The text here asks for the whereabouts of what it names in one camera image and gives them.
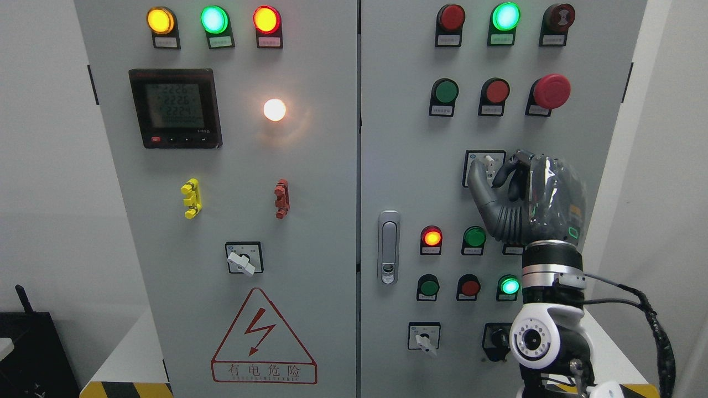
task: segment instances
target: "white indicator light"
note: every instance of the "white indicator light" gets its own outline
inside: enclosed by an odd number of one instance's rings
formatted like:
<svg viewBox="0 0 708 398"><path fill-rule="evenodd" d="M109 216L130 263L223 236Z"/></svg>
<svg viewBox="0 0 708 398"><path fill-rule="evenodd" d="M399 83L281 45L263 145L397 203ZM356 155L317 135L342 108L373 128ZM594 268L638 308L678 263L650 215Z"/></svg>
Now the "white indicator light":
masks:
<svg viewBox="0 0 708 398"><path fill-rule="evenodd" d="M272 98L263 105L263 114L268 120L280 122L285 117L285 103L278 99Z"/></svg>

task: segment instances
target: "yellow terminal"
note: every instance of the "yellow terminal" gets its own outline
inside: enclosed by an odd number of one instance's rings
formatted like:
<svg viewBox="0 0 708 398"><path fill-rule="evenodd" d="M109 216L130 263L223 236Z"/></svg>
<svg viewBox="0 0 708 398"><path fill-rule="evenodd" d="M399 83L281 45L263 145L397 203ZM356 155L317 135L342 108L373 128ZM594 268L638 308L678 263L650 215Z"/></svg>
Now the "yellow terminal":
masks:
<svg viewBox="0 0 708 398"><path fill-rule="evenodd" d="M187 183L182 185L180 192L182 192L182 195L185 196L185 198L182 199L182 203L188 208L187 211L184 212L184 217L186 217L187 220L191 220L196 217L200 211L202 211L202 198L199 194L199 181L196 178L190 178Z"/></svg>

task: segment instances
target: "cable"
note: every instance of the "cable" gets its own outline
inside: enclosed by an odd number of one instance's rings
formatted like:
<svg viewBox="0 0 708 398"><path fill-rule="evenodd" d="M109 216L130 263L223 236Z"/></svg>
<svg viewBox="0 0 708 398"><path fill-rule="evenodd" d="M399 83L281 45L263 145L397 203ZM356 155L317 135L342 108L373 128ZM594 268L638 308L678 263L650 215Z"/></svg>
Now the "cable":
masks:
<svg viewBox="0 0 708 398"><path fill-rule="evenodd" d="M629 300L622 300L622 302L625 302L625 304L631 303L631 305L634 305L635 307L641 309L644 312L646 321L649 323L649 328L651 329L651 334L653 335L654 341L656 342L656 368L659 374L659 394L661 395L661 398L671 398L673 396L674 384L676 383L676 359L673 355L673 348L671 347L671 342L668 339L668 335L659 323L659 320L656 317L656 311L654 311L654 309L651 307L651 304L649 304L649 299L646 298L646 295L641 290L631 288L621 283L613 282L607 278L603 278L598 275L586 273L585 276L616 286L626 292L630 292L631 294L639 298L639 304ZM594 304L597 304L602 301L619 302L614 299L588 301L595 302Z"/></svg>

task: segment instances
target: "warning sign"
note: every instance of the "warning sign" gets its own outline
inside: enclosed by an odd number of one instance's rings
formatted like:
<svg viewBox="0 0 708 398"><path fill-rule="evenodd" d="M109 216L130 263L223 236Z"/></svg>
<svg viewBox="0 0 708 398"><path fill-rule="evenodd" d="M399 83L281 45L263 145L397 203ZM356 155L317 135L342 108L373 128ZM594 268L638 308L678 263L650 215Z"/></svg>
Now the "warning sign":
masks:
<svg viewBox="0 0 708 398"><path fill-rule="evenodd" d="M317 384L317 363L278 308L251 289L212 359L215 382Z"/></svg>

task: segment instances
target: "red push button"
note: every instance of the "red push button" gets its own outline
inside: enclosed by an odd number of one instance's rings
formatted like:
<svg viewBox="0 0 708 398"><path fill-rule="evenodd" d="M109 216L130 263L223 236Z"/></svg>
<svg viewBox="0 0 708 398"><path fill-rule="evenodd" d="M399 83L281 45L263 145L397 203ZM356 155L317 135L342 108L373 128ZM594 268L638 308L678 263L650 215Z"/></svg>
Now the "red push button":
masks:
<svg viewBox="0 0 708 398"><path fill-rule="evenodd" d="M567 32L573 22L575 22L575 9L570 4L555 4L543 14L543 23L554 32Z"/></svg>
<svg viewBox="0 0 708 398"><path fill-rule="evenodd" d="M555 109L571 96L571 82L562 74L548 74L536 82L533 98L539 106Z"/></svg>
<svg viewBox="0 0 708 398"><path fill-rule="evenodd" d="M491 103L502 103L509 97L509 84L501 79L486 85L484 96Z"/></svg>
<svg viewBox="0 0 708 398"><path fill-rule="evenodd" d="M447 32L456 32L464 23L464 9L457 4L443 6L438 13L438 25Z"/></svg>
<svg viewBox="0 0 708 398"><path fill-rule="evenodd" d="M462 291L462 294L467 297L476 296L477 293L479 293L479 283L474 280L468 280L462 284L462 289L460 290Z"/></svg>

